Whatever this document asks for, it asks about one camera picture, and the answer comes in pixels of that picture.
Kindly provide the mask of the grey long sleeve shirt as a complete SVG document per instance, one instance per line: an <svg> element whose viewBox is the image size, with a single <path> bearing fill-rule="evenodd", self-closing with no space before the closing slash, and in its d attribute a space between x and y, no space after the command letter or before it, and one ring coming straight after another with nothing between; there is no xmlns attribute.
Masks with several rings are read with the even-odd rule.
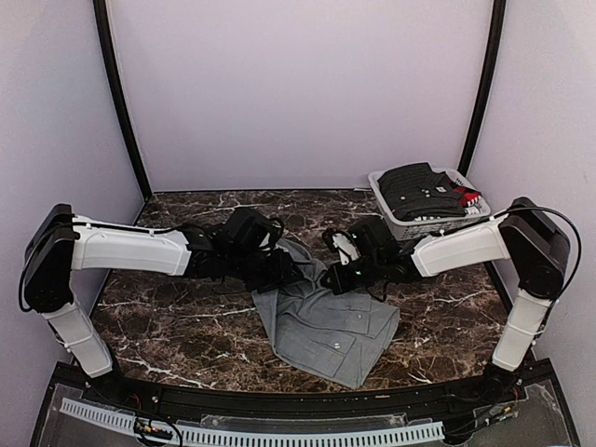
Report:
<svg viewBox="0 0 596 447"><path fill-rule="evenodd" d="M300 244L283 238L278 247L304 278L252 301L274 354L292 367L341 386L361 387L400 324L400 309L368 293L334 295L319 284L326 266Z"/></svg>

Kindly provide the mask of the light grey plastic basket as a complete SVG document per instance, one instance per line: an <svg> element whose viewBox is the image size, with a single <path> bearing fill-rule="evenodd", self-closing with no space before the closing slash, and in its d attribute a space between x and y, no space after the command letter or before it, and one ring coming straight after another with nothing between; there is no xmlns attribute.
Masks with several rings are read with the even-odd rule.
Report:
<svg viewBox="0 0 596 447"><path fill-rule="evenodd" d="M432 232L440 230L458 229L466 224L475 224L481 218L488 217L491 209L483 196L480 196L467 208L467 214L463 217L422 217L412 221L401 221L397 219L383 198L379 187L379 179L385 174L385 170L372 171L368 174L368 181L380 210L381 216L385 219L392 235L396 240L411 240L418 237L425 237Z"/></svg>

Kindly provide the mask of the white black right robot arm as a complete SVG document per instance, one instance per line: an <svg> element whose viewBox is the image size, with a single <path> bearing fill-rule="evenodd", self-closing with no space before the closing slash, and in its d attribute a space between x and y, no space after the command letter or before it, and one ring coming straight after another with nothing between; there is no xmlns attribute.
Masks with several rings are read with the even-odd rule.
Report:
<svg viewBox="0 0 596 447"><path fill-rule="evenodd" d="M582 252L582 241L571 241L553 222L556 216L565 217L522 196L506 210L475 223L406 241L397 240L384 220L373 216L346 232L324 232L325 243L340 260L320 283L339 295L378 281L411 283L468 265L510 260L519 279L518 293L492 355L497 368L475 385L476 397L494 404L511 388L507 371L522 365L578 270L568 262L572 252Z"/></svg>

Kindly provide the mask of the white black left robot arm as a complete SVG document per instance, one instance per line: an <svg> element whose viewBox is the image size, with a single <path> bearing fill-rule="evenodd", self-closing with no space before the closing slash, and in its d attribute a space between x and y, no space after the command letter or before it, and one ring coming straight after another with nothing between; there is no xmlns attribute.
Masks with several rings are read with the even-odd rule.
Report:
<svg viewBox="0 0 596 447"><path fill-rule="evenodd" d="M19 282L22 312L43 316L75 357L94 388L112 406L131 398L130 383L94 329L71 288L75 270L109 269L181 278L235 278L259 293L303 279L298 264L278 246L284 225L251 208L224 223L182 223L170 228L104 223L76 215L68 204L52 208L29 242Z"/></svg>

